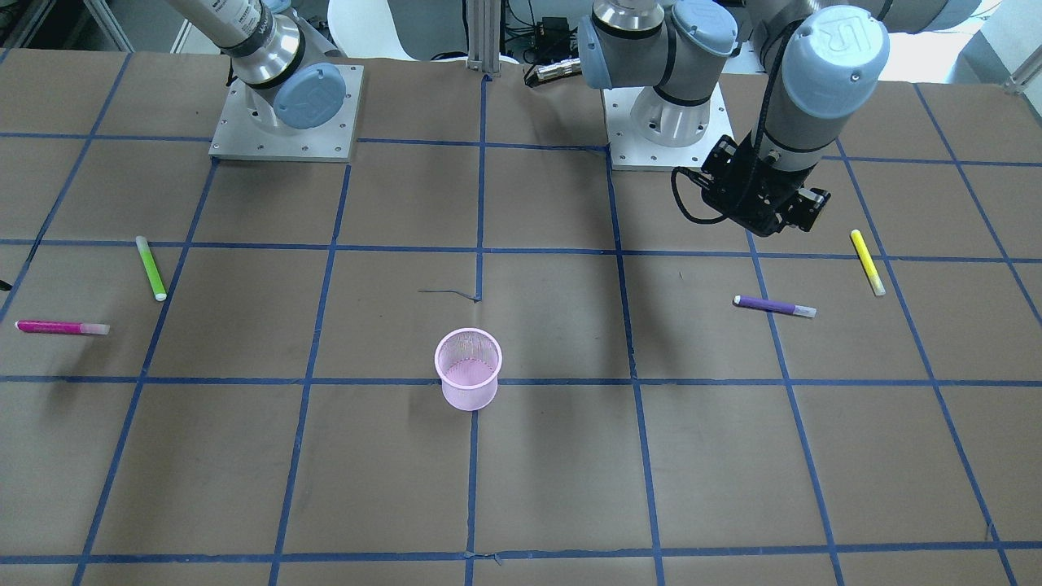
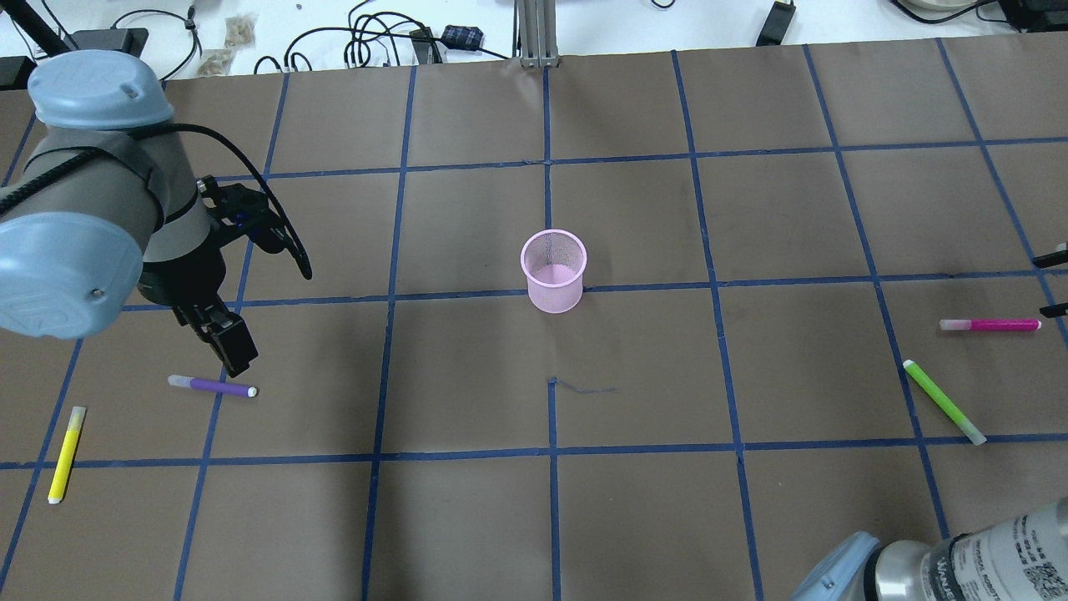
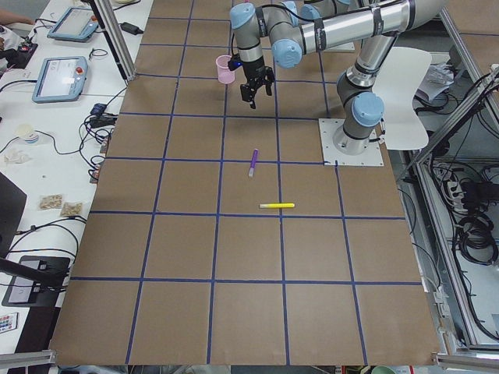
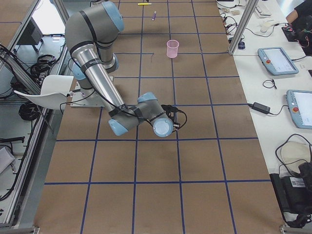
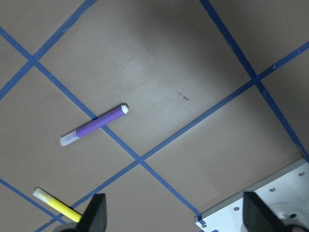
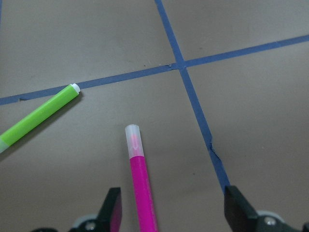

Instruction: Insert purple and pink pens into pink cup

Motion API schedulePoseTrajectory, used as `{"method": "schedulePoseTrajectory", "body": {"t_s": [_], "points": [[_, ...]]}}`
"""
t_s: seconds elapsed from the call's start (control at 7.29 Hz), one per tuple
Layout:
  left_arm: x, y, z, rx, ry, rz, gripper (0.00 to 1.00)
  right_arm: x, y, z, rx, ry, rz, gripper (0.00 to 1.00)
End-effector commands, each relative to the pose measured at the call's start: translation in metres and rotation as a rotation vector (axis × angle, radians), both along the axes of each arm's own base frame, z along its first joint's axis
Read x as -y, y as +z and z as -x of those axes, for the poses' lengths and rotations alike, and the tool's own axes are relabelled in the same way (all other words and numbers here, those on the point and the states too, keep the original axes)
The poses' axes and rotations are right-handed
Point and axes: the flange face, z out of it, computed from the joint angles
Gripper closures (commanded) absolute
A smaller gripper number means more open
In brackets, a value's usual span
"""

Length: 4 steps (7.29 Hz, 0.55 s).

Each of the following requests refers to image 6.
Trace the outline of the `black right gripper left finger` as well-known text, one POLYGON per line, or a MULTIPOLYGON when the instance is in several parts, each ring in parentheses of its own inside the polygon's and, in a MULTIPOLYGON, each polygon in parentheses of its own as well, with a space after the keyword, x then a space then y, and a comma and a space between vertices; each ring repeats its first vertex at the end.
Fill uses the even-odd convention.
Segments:
POLYGON ((122 221, 121 188, 110 188, 97 215, 102 232, 120 231, 122 221))

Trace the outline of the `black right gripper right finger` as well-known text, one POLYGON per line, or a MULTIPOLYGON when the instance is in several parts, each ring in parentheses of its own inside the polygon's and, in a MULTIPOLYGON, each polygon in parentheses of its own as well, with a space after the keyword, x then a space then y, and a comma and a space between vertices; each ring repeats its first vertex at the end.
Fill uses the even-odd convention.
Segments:
POLYGON ((233 232, 258 232, 259 215, 236 186, 225 186, 224 216, 233 232))

